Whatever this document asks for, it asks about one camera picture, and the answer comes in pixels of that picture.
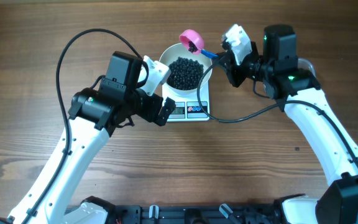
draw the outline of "wood grain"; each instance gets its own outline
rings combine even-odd
[[[332,109],[358,143],[358,1],[0,5],[0,216],[28,191],[62,133],[55,67],[75,34],[111,29],[140,54],[158,60],[185,29],[198,30],[207,48],[219,52],[220,36],[233,23],[246,29],[260,51],[265,26],[291,24],[298,55],[314,64]],[[129,52],[106,34],[86,35],[72,46],[61,71],[67,108],[74,93],[106,72],[115,50]],[[251,87],[245,82],[233,88],[215,70],[212,113],[236,118],[273,103],[256,97]],[[138,117],[135,123],[117,130],[94,158],[72,204],[90,195],[140,205],[271,202],[295,193],[320,197],[327,188],[313,151],[279,110],[239,124],[208,121],[160,128]]]

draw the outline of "scoop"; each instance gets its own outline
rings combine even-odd
[[[201,53],[210,59],[218,57],[216,54],[204,50],[204,40],[201,35],[194,30],[187,29],[183,31],[183,33],[179,35],[179,39],[181,44],[194,55]]]

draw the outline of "brown wood surface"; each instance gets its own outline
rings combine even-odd
[[[66,43],[89,28],[111,29],[158,60],[185,29],[221,51],[231,25],[262,51],[263,28],[291,24],[298,55],[315,66],[337,117],[358,143],[358,1],[147,1],[0,5],[0,216],[29,190],[63,130],[55,69]],[[61,71],[66,107],[74,93],[106,72],[115,50],[107,34],[79,39]],[[273,103],[233,88],[222,71],[210,81],[212,114],[245,116]],[[188,205],[271,202],[296,193],[320,197],[321,166],[293,122],[279,110],[238,124],[170,123],[135,118],[93,159],[71,203],[94,195],[115,204]]]

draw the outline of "wooden tabletop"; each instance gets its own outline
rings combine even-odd
[[[331,108],[358,144],[358,1],[0,5],[0,216],[30,189],[62,133],[55,70],[74,35],[110,29],[158,60],[185,29],[197,30],[208,50],[220,52],[221,35],[234,23],[259,52],[265,26],[292,25],[299,57],[313,63]],[[107,34],[88,34],[73,44],[60,78],[66,108],[76,92],[106,73],[115,50],[130,52]],[[209,95],[212,114],[222,118],[274,103],[255,96],[250,81],[233,88],[218,69]],[[320,197],[328,187],[306,139],[278,109],[237,124],[134,121],[96,155],[71,204],[90,195],[126,205],[272,202],[297,193]]]

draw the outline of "digital scale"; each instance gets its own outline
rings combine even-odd
[[[168,122],[178,121],[207,121],[209,117],[203,112],[197,100],[197,91],[186,95],[175,93],[166,83],[162,85],[162,96],[173,99],[177,107],[168,118]],[[202,107],[209,113],[209,89],[208,82],[200,89],[200,100]]]

